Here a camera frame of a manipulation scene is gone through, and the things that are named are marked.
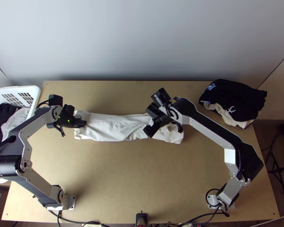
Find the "plastic basket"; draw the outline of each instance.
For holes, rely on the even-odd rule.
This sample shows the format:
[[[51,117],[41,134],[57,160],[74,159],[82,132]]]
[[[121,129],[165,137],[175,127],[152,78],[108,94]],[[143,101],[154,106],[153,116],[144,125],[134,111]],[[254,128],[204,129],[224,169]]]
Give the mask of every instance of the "plastic basket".
[[[37,86],[13,86],[0,88],[0,104],[10,103],[14,106],[30,107],[27,119],[34,115],[41,90]]]

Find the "power cord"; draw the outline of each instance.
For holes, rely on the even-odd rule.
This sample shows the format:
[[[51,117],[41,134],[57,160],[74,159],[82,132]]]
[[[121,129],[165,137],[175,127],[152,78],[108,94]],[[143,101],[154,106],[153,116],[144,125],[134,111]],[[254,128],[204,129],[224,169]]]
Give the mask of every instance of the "power cord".
[[[267,161],[268,161],[268,159],[269,159],[269,157],[270,157],[270,154],[271,154],[271,152],[272,152],[274,143],[276,142],[277,138],[278,138],[280,135],[281,135],[281,132],[278,131],[278,132],[275,134],[275,136],[274,136],[274,138],[273,138],[273,140],[272,140],[271,145],[270,145],[269,147],[264,148],[264,149],[261,150],[261,151],[264,151],[264,150],[270,149],[269,152],[268,152],[268,156],[267,156],[267,158],[266,158],[266,160],[265,160],[265,164],[267,163]]]
[[[185,223],[182,223],[182,224],[178,225],[178,227],[182,227],[182,226],[187,225],[187,224],[204,225],[204,224],[209,223],[214,218],[215,215],[219,215],[219,214],[225,215],[226,217],[229,217],[230,215],[228,213],[224,212],[223,210],[221,210],[222,212],[218,212],[220,206],[222,206],[222,204],[219,204],[217,206],[217,208],[216,208],[214,213],[208,213],[208,214],[203,214],[203,215],[197,216],[196,218],[193,218],[193,219],[191,219],[191,220],[189,220],[189,221],[187,221]],[[209,218],[207,221],[205,221],[205,222],[194,222],[194,220],[199,219],[199,218],[204,217],[204,216],[208,216],[208,215],[211,215],[211,218]]]
[[[219,189],[217,189],[217,188],[212,188],[212,189],[210,189],[210,190],[206,193],[206,197],[205,197],[205,199],[206,199],[206,202],[208,203],[208,205],[209,205],[209,206],[217,207],[219,204],[212,205],[212,204],[210,204],[210,203],[208,202],[208,199],[207,199],[207,198],[209,198],[209,195],[208,195],[208,194],[209,194],[209,192],[214,191],[214,190],[219,191]]]
[[[70,222],[70,223],[74,223],[74,224],[82,224],[84,227],[85,225],[87,224],[91,224],[91,225],[101,225],[103,227],[110,227],[109,225],[105,225],[105,224],[101,224],[100,222],[98,221],[88,221],[88,222],[81,222],[81,221],[72,221],[72,220],[69,220],[69,219],[66,219],[66,218],[63,218],[62,217],[62,210],[60,210],[58,212],[58,214],[55,214],[53,211],[49,210],[50,213],[52,213],[54,216],[57,217],[57,224],[59,227],[61,227],[61,224],[60,224],[60,221],[59,219],[63,220],[63,221],[67,221],[67,222]]]

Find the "wooden table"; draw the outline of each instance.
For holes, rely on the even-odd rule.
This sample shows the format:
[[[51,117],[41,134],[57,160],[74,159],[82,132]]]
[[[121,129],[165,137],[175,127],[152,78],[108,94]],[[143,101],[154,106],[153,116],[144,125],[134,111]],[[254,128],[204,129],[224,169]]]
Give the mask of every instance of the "wooden table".
[[[144,113],[151,95],[164,87],[171,96],[186,97],[197,109],[252,144],[262,154],[252,126],[246,130],[226,125],[222,118],[203,108],[198,99],[209,82],[163,81],[45,81],[40,101],[49,94],[63,96],[77,110],[113,115]],[[65,193],[77,196],[73,211],[63,216],[76,221],[134,223],[141,211],[150,223],[185,222],[213,210],[205,193],[229,180],[223,149],[190,126],[184,127],[182,144],[145,139],[124,142],[75,140],[73,129],[66,137],[43,127],[29,140],[34,169]],[[264,167],[243,188],[229,210],[230,217],[213,221],[247,221],[278,218],[275,198]],[[3,220],[56,222],[32,194],[13,182]]]

